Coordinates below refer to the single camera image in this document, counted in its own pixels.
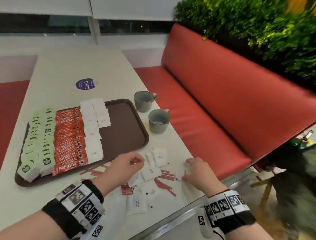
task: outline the seat cushion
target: seat cushion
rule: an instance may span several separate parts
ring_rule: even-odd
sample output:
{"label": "seat cushion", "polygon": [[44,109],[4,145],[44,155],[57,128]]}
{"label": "seat cushion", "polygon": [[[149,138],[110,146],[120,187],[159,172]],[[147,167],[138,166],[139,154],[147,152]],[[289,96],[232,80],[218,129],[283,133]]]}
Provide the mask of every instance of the seat cushion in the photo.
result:
{"label": "seat cushion", "polygon": [[168,108],[171,124],[193,157],[200,157],[223,180],[245,169],[251,160],[162,67],[135,68],[161,109]]}
{"label": "seat cushion", "polygon": [[0,83],[0,169],[30,81]]}
{"label": "seat cushion", "polygon": [[179,24],[162,63],[255,160],[316,121],[315,95]]}

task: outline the dark window glass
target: dark window glass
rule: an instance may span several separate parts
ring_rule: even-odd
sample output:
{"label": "dark window glass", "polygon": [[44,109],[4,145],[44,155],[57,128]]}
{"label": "dark window glass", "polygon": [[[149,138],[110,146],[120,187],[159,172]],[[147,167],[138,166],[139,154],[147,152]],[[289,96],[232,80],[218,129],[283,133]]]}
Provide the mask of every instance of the dark window glass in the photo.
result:
{"label": "dark window glass", "polygon": [[101,33],[170,33],[174,22],[99,20]]}
{"label": "dark window glass", "polygon": [[0,13],[0,33],[90,33],[87,17]]}

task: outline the leaves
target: leaves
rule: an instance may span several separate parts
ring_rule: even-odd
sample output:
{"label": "leaves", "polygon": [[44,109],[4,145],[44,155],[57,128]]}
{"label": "leaves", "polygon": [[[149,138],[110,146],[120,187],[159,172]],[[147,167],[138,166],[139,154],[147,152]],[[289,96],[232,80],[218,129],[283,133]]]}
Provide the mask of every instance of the leaves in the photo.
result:
{"label": "leaves", "polygon": [[286,8],[287,0],[185,0],[174,18],[204,29],[204,39],[214,39],[220,29],[246,38],[265,60],[316,84],[316,17],[310,10],[292,15]]}

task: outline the mug handle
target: mug handle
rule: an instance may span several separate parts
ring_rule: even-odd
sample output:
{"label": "mug handle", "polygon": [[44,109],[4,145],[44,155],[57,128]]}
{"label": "mug handle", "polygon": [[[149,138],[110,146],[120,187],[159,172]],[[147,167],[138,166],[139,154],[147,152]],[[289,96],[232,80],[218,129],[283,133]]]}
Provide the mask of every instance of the mug handle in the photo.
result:
{"label": "mug handle", "polygon": [[155,101],[155,100],[156,100],[156,98],[157,98],[157,94],[156,94],[156,93],[153,93],[153,96],[154,96],[154,99],[153,99],[151,102],[153,102],[153,101]]}

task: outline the gray mug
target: gray mug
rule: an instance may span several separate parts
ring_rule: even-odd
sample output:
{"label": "gray mug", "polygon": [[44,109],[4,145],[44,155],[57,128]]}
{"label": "gray mug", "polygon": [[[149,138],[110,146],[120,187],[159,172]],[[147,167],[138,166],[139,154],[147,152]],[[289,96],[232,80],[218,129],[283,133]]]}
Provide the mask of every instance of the gray mug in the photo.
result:
{"label": "gray mug", "polygon": [[152,110],[149,115],[149,129],[153,133],[163,133],[170,122],[169,109]]}
{"label": "gray mug", "polygon": [[148,91],[139,91],[135,93],[134,100],[137,111],[147,112],[151,108],[151,104],[157,98],[157,94],[151,94]]}

